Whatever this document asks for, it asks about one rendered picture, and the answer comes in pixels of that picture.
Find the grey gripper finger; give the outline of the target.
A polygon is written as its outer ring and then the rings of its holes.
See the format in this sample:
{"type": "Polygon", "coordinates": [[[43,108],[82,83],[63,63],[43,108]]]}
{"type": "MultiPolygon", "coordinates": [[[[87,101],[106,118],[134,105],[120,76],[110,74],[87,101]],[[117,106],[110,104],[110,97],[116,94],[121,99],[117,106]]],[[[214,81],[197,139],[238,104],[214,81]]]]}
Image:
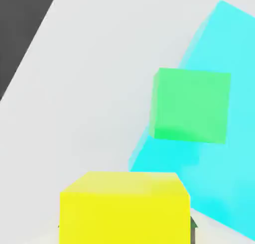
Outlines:
{"type": "Polygon", "coordinates": [[[199,218],[198,222],[191,216],[190,244],[218,244],[219,239],[213,228],[214,220],[209,217],[199,218]]]}

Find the small yellow cube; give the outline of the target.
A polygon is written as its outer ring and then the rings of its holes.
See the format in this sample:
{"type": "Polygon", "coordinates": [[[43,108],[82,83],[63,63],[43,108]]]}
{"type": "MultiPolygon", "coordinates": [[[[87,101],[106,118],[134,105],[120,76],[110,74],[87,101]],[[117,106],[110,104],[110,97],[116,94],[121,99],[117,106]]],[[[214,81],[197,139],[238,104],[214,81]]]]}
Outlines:
{"type": "Polygon", "coordinates": [[[87,172],[60,194],[59,244],[190,244],[176,173],[87,172]]]}

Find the small green cube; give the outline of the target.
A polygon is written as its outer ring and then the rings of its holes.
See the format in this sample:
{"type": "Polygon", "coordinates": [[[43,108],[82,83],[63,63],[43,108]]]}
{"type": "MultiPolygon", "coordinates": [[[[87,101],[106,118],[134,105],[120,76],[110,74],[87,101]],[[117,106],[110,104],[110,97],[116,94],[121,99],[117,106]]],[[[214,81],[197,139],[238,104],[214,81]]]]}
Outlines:
{"type": "Polygon", "coordinates": [[[153,77],[150,136],[224,144],[230,84],[230,73],[160,68],[153,77]]]}

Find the large cyan box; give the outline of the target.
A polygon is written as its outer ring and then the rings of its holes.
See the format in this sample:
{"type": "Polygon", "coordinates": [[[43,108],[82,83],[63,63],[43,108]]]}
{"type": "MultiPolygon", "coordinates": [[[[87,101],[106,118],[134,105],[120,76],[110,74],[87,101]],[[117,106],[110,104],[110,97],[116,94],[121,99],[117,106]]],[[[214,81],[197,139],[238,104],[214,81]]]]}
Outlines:
{"type": "Polygon", "coordinates": [[[255,16],[218,2],[179,66],[231,74],[226,142],[156,140],[144,131],[128,169],[175,172],[192,208],[255,241],[255,16]]]}

